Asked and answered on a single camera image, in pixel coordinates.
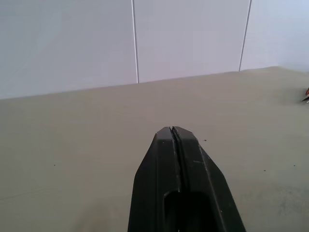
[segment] black plastic part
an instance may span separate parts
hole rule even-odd
[[[245,232],[223,174],[190,131],[155,135],[135,175],[128,232]]]

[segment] white wall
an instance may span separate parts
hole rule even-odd
[[[309,71],[309,0],[253,0],[241,69]]]
[[[0,98],[136,82],[131,1],[0,1]]]
[[[238,71],[249,0],[135,0],[141,82]]]

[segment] beige floor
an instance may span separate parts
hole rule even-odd
[[[248,232],[308,231],[308,87],[268,68],[2,100],[0,230],[125,232],[134,174],[177,125],[225,174]]]

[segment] beige surface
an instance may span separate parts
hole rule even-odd
[[[308,231],[308,86],[268,68],[2,100],[0,230],[125,232],[137,167],[177,125],[225,174],[248,232]]]

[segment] white wall panel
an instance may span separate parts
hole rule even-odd
[[[309,1],[253,0],[241,69],[309,71]]]
[[[238,71],[249,0],[135,0],[141,82]]]
[[[0,98],[136,82],[131,1],[0,1]]]

